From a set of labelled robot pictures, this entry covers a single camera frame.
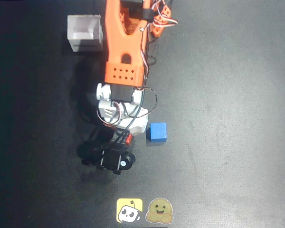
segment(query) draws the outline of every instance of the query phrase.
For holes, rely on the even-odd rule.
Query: orange 3d-printed part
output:
[[[144,0],[144,9],[149,9],[152,0]],[[132,19],[129,10],[121,6],[120,0],[107,0],[105,27],[109,58],[105,68],[105,82],[126,86],[143,86],[144,63],[141,56],[147,44],[147,32],[140,28],[147,21]]]
[[[161,14],[170,19],[171,18],[170,8],[167,5],[165,5],[161,11]],[[157,15],[155,19],[159,21],[161,25],[168,24],[168,21],[164,17],[161,17],[160,15]],[[156,38],[159,38],[164,30],[165,27],[157,27],[153,25],[151,26],[151,31]]]

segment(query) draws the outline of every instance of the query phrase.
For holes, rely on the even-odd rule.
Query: blue cube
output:
[[[166,123],[151,123],[150,140],[152,143],[167,141],[167,124]]]

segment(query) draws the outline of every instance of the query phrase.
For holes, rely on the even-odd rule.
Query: smiley face sticker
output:
[[[172,205],[167,199],[156,198],[149,204],[146,220],[150,223],[171,224],[172,213]]]

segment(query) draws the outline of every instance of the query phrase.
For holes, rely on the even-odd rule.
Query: yellow sticker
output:
[[[140,220],[143,211],[141,199],[119,199],[117,201],[116,220],[122,222],[135,222]]]

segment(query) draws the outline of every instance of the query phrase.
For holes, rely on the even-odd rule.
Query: sticker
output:
[[[143,201],[141,199],[119,199],[117,201],[116,220],[122,222],[135,222],[141,218]]]
[[[172,212],[172,205],[167,199],[156,198],[149,204],[146,220],[150,223],[171,224]]]

